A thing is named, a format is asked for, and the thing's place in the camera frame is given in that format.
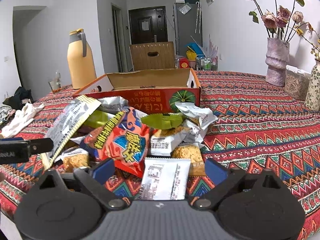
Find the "gray handle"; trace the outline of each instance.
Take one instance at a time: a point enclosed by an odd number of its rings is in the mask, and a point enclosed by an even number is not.
[[[85,38],[85,33],[80,33],[81,35],[81,40],[82,40],[82,57],[86,57],[87,56],[87,40]]]

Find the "floral vase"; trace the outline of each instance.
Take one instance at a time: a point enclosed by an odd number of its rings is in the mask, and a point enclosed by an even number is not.
[[[268,38],[266,82],[278,87],[284,86],[285,69],[289,63],[289,52],[289,43],[277,38]]]
[[[320,109],[320,61],[313,67],[306,96],[305,106],[313,111]]]

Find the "table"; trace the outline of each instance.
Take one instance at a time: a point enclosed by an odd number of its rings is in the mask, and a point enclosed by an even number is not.
[[[264,76],[214,71],[199,71],[197,76],[201,106],[211,108],[219,118],[205,137],[204,160],[214,158],[225,167],[237,166],[249,173],[271,168],[305,210],[299,240],[316,233],[320,226],[320,114],[266,83]],[[44,110],[17,137],[42,138],[73,92],[67,86],[36,102],[44,103]],[[2,212],[12,217],[22,196],[43,173],[41,159],[33,156],[28,163],[3,165],[0,172],[6,175],[0,183]],[[117,195],[135,196],[140,181],[116,170],[106,187]],[[214,184],[207,177],[189,178],[187,194],[199,196],[211,188]]]

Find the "refrigerator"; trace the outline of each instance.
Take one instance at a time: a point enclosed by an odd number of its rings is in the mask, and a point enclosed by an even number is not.
[[[191,10],[186,14],[183,14],[179,9],[183,7],[184,3],[174,3],[174,28],[176,33],[176,55],[187,56],[186,52],[188,49],[187,44],[194,42],[191,36],[195,41],[202,46],[202,26],[200,24],[200,34],[199,34],[199,22],[197,33],[196,29],[196,18],[197,18],[197,4],[189,4]]]

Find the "pink flower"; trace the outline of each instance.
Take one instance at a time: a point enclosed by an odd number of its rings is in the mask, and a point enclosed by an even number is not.
[[[283,8],[280,5],[277,15],[281,16],[284,20],[289,21],[291,12],[287,8]]]
[[[303,21],[303,14],[302,12],[295,12],[293,15],[292,15],[292,20],[294,20],[296,23],[300,23]]]
[[[276,17],[273,13],[266,12],[261,18],[268,29],[276,29],[278,27]]]
[[[285,28],[285,26],[287,25],[288,21],[286,21],[285,19],[283,19],[281,16],[277,16],[276,18],[277,24],[280,28]]]

